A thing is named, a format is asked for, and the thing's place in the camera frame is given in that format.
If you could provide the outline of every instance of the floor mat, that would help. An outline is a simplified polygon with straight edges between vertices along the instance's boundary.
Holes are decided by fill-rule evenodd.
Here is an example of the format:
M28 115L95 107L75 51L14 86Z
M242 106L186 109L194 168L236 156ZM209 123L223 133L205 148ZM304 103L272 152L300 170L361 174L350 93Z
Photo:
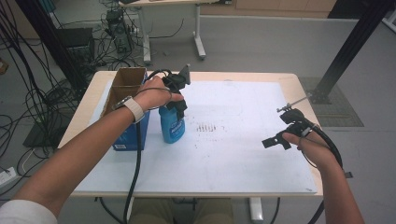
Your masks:
M320 82L319 77L299 77L305 91L312 91ZM315 115L322 127L364 127L361 119L337 85L329 94L330 105L314 105Z

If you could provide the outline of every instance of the forearm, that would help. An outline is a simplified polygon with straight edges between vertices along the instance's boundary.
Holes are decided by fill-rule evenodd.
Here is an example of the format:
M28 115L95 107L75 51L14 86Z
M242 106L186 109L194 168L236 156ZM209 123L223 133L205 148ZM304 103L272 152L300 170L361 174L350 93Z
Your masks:
M133 120L126 107L99 119L59 149L14 199L40 203L58 216L67 197Z
M364 223L344 171L338 163L334 160L319 170L323 183L326 223Z

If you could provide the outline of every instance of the sleeve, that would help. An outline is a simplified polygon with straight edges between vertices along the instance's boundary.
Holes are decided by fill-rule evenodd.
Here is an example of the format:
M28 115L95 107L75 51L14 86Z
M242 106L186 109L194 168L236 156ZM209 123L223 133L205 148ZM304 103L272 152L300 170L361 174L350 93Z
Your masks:
M39 203L12 200L0 207L1 224L56 224L51 211Z

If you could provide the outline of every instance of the cardboard box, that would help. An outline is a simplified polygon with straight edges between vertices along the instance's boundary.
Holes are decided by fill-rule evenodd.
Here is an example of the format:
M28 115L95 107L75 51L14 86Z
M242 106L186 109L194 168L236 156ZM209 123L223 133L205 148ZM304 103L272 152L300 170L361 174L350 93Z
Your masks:
M110 113L113 110L112 106L126 96L136 96L137 90L146 77L146 68L120 68L114 77L102 116ZM145 117L140 120L142 149L145 147L148 126L149 111L146 112ZM116 151L137 150L136 124L131 124L112 146Z

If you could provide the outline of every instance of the white wristband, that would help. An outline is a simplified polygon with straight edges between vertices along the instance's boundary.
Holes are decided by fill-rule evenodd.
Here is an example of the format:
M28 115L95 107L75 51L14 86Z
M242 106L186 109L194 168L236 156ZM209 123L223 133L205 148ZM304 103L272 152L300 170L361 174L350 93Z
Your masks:
M143 117L145 117L142 107L133 98L124 102L124 105L134 114L134 123L139 122Z

